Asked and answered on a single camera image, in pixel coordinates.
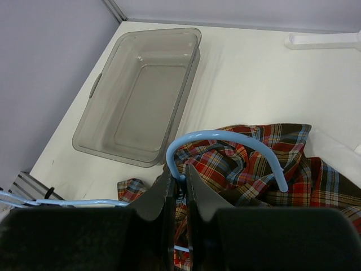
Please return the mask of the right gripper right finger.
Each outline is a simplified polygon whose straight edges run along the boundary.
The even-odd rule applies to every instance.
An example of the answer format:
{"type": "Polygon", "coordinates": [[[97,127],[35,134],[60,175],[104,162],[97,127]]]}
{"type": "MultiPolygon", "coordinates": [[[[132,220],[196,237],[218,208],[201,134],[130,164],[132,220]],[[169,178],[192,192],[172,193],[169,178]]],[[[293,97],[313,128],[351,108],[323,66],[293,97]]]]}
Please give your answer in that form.
{"type": "Polygon", "coordinates": [[[331,208],[234,207],[186,167],[192,270],[359,270],[360,238],[331,208]]]}

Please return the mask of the light blue wire hanger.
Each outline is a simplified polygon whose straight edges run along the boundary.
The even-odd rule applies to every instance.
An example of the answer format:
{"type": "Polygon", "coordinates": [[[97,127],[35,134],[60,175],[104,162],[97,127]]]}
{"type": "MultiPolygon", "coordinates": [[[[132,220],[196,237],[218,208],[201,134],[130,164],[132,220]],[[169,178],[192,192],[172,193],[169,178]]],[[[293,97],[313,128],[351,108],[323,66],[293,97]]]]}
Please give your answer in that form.
{"type": "MultiPolygon", "coordinates": [[[[175,181],[175,186],[179,186],[187,196],[186,174],[180,174],[177,170],[174,155],[177,149],[186,143],[203,140],[218,140],[239,143],[260,152],[269,163],[274,174],[279,189],[282,192],[288,190],[288,185],[284,178],[283,170],[275,154],[260,141],[250,138],[243,134],[228,132],[223,130],[207,130],[186,134],[173,141],[166,152],[166,163],[170,169],[170,174],[175,181]]],[[[11,205],[16,209],[27,209],[35,207],[76,207],[76,208],[104,208],[104,207],[126,207],[129,203],[110,199],[94,200],[53,200],[53,199],[35,199],[27,200],[18,196],[13,196],[11,205]]]]}

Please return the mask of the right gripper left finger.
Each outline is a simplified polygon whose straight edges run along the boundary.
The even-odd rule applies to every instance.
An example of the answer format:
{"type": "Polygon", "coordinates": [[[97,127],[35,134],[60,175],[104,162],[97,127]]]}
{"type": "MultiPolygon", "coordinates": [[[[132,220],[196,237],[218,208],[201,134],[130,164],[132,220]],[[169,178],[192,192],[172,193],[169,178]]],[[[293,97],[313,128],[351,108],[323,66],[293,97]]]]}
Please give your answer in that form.
{"type": "Polygon", "coordinates": [[[173,270],[175,181],[165,170],[126,207],[13,209],[2,270],[173,270]]]}

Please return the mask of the red plaid shirt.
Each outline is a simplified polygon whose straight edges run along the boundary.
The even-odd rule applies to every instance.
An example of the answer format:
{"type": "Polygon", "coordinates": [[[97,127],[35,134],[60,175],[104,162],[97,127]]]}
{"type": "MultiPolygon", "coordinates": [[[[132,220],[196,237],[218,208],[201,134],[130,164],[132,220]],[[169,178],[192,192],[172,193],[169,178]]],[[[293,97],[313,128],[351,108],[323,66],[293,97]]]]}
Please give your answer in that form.
{"type": "MultiPolygon", "coordinates": [[[[267,146],[278,159],[288,190],[282,192],[266,158],[258,151],[235,142],[214,139],[186,143],[176,150],[180,174],[193,166],[202,181],[234,207],[331,208],[340,211],[360,238],[360,188],[320,158],[304,154],[311,130],[306,124],[229,126],[223,131],[243,134],[267,146]]],[[[174,268],[192,270],[187,199],[175,187],[174,268]]]]}

